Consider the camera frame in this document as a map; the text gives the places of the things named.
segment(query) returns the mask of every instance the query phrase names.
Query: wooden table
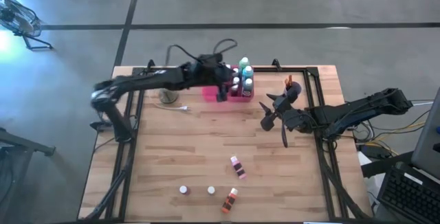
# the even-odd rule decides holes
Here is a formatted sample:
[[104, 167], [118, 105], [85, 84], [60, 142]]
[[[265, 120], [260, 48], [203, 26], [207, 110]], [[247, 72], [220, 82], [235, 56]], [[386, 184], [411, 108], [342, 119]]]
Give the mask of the wooden table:
[[[336, 67], [317, 67], [326, 104], [344, 103]], [[132, 67], [116, 67], [113, 76], [131, 72]], [[264, 112], [259, 101], [271, 106], [265, 94], [281, 93], [288, 74], [304, 86], [300, 73], [256, 73], [255, 96], [249, 103], [205, 102], [200, 88], [181, 91], [175, 106], [187, 105], [190, 112], [159, 109], [154, 105], [159, 103], [157, 92], [147, 91], [126, 221], [327, 220], [313, 135], [287, 132], [289, 148], [284, 148], [280, 120], [270, 132], [260, 126]], [[118, 103], [121, 112], [126, 98]], [[293, 106], [306, 107], [306, 94], [302, 93]], [[96, 146], [112, 136], [99, 134]], [[116, 148], [111, 142], [94, 154], [80, 217], [90, 213], [108, 190]], [[344, 187], [363, 211], [371, 214], [353, 140], [338, 140], [336, 154]], [[239, 179], [233, 171], [233, 155], [243, 164], [247, 179]], [[180, 186], [188, 186], [191, 194], [180, 194]], [[214, 196], [208, 195], [208, 186], [215, 187]], [[221, 205], [231, 188], [239, 191], [238, 198], [231, 213], [224, 214]], [[333, 202], [338, 212], [334, 191]]]

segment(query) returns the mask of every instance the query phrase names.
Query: orange bottle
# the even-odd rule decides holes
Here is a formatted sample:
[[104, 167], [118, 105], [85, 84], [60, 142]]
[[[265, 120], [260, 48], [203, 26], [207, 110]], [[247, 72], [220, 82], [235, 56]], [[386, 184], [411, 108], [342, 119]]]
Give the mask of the orange bottle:
[[237, 199], [238, 193], [239, 191], [235, 188], [231, 190], [231, 193], [229, 193], [228, 197], [226, 197], [226, 201], [221, 207], [221, 211], [223, 211], [226, 214], [229, 213], [229, 211], [232, 208], [232, 204], [234, 204], [235, 200]]

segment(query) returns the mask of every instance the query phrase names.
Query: bottle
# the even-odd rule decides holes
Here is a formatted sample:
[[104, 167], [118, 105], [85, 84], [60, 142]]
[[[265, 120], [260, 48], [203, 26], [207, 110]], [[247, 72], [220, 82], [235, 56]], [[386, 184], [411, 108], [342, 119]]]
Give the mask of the bottle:
[[254, 75], [254, 70], [252, 69], [252, 67], [246, 66], [241, 74], [241, 80], [245, 82], [247, 79], [252, 78], [253, 75]]
[[211, 196], [215, 193], [215, 188], [214, 186], [210, 186], [208, 187], [208, 194], [210, 194]]
[[243, 72], [243, 69], [246, 68], [246, 66], [249, 66], [249, 58], [247, 57], [243, 57], [240, 62], [239, 62], [239, 74], [241, 75], [241, 73]]
[[250, 97], [253, 88], [254, 88], [254, 82], [252, 81], [252, 79], [247, 79], [243, 83], [243, 97]]
[[234, 68], [233, 71], [234, 71], [234, 73], [232, 73], [232, 76], [239, 77], [239, 69]]
[[223, 203], [223, 206], [221, 207], [221, 211], [223, 213], [229, 213], [229, 211], [232, 208], [232, 204], [234, 204], [235, 200], [237, 199], [237, 194], [239, 191], [235, 188], [231, 190], [231, 193], [229, 193], [228, 197], [226, 197], [226, 201]]
[[189, 195], [191, 193], [190, 188], [186, 186], [180, 186], [179, 191], [184, 195]]
[[237, 96], [239, 94], [239, 86], [234, 85], [231, 87], [231, 96]]
[[234, 79], [232, 79], [232, 84], [233, 85], [237, 85], [237, 84], [239, 84], [240, 83], [240, 78], [238, 78], [238, 77], [234, 77]]
[[236, 174], [239, 176], [239, 179], [246, 178], [246, 172], [236, 156], [231, 157], [231, 163], [232, 163], [232, 167], [235, 169]]

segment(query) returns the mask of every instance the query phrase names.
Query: black floor stripe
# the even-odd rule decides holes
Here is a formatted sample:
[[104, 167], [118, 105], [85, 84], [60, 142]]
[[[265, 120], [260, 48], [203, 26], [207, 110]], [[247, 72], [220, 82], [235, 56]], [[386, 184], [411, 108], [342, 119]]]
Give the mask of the black floor stripe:
[[[129, 20], [133, 20], [134, 9]], [[121, 41], [127, 42], [129, 30], [239, 30], [239, 29], [386, 29], [438, 28], [440, 22], [421, 23], [219, 23], [219, 24], [135, 24], [135, 25], [42, 25], [43, 30], [124, 30]]]
[[120, 66], [122, 64], [122, 57], [124, 56], [125, 46], [127, 45], [127, 39], [129, 38], [131, 22], [135, 15], [136, 3], [138, 0], [131, 0], [129, 11], [126, 15], [124, 29], [122, 31], [121, 40], [119, 42], [118, 51], [116, 52], [115, 62], [113, 67]]
[[432, 28], [431, 23], [223, 23], [223, 24], [144, 24], [132, 25], [132, 30], [226, 30], [226, 29], [331, 29], [331, 28]]
[[122, 30], [124, 25], [42, 25], [43, 30]]

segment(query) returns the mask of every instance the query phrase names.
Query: pink tray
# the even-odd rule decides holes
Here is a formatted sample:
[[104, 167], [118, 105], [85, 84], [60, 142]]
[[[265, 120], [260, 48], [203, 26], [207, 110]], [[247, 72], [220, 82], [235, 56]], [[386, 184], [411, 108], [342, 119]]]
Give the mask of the pink tray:
[[[203, 98], [207, 102], [216, 102], [217, 101], [217, 92], [219, 88], [218, 87], [202, 87], [201, 94], [203, 95]], [[239, 84], [239, 90], [238, 90], [238, 96], [231, 96], [231, 92], [228, 92], [228, 102], [250, 102], [252, 98], [254, 97], [254, 88], [252, 89], [252, 92], [249, 97], [243, 97], [241, 96], [241, 83]]]

